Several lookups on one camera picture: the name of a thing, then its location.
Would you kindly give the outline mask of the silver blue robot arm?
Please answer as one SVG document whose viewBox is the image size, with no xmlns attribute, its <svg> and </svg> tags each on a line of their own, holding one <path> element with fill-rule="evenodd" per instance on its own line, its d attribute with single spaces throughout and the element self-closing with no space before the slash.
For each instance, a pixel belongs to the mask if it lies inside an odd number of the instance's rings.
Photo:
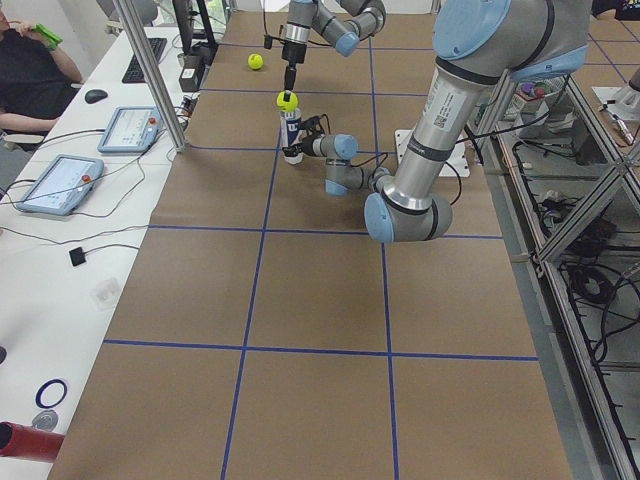
<svg viewBox="0 0 640 480">
<path fill-rule="evenodd" d="M 588 1 L 448 1 L 437 14 L 435 73 L 421 117 L 393 175 L 375 180 L 365 202 L 370 237 L 380 243 L 444 234 L 452 208 L 432 194 L 481 92 L 502 74 L 528 81 L 560 77 L 585 62 Z"/>
<path fill-rule="evenodd" d="M 289 101 L 294 91 L 297 65 L 305 61 L 311 31 L 318 33 L 343 57 L 350 56 L 359 43 L 380 32 L 386 21 L 382 1 L 337 1 L 350 18 L 342 20 L 322 1 L 291 1 L 284 27 L 281 58 L 287 62 L 284 72 L 283 99 Z"/>
</svg>

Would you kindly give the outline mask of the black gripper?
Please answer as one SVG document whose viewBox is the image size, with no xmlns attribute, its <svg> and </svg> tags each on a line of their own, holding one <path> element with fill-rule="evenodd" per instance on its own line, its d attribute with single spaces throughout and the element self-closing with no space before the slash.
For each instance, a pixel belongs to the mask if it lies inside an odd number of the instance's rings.
<svg viewBox="0 0 640 480">
<path fill-rule="evenodd" d="M 306 44 L 298 43 L 294 41 L 286 40 L 282 48 L 282 59 L 285 60 L 288 65 L 284 71 L 284 88 L 283 99 L 288 102 L 293 93 L 297 69 L 296 65 L 303 64 L 306 56 Z"/>
<path fill-rule="evenodd" d="M 306 136 L 312 129 L 311 119 L 298 119 L 292 123 L 292 136 L 294 138 L 303 137 L 298 143 L 292 146 L 283 147 L 282 152 L 285 157 L 299 157 L 300 155 L 315 156 L 314 136 Z"/>
</svg>

